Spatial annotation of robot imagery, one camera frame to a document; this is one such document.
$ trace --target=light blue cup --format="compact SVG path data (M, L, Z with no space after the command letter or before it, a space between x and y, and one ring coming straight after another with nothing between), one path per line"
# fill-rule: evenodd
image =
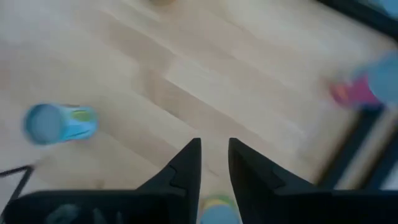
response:
M27 137L40 145L87 139L96 129L96 113L88 106L39 104L28 111L24 121Z

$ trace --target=wooden floor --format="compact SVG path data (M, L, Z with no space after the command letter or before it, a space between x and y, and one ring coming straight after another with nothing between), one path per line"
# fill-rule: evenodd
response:
M230 190L228 138L316 180L355 113L325 83L393 41L310 0L0 0L0 170L28 190L133 189L194 137L202 194ZM30 105L90 105L87 141L39 148Z

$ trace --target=blue cup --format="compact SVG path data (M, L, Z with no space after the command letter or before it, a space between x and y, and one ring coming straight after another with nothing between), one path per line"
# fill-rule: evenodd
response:
M39 104L28 111L24 121L27 137L39 145L87 139L96 129L96 113L88 106Z

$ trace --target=plastic cup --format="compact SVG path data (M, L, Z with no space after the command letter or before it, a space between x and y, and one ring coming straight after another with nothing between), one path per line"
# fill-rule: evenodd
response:
M27 112L24 121L27 137L39 145L87 139L96 129L96 113L88 106L39 104Z

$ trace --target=pink object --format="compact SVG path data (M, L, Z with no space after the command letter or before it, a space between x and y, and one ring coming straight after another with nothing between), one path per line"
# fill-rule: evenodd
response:
M369 88L367 74L350 83L335 83L330 86L333 99L342 106L380 105L381 102Z

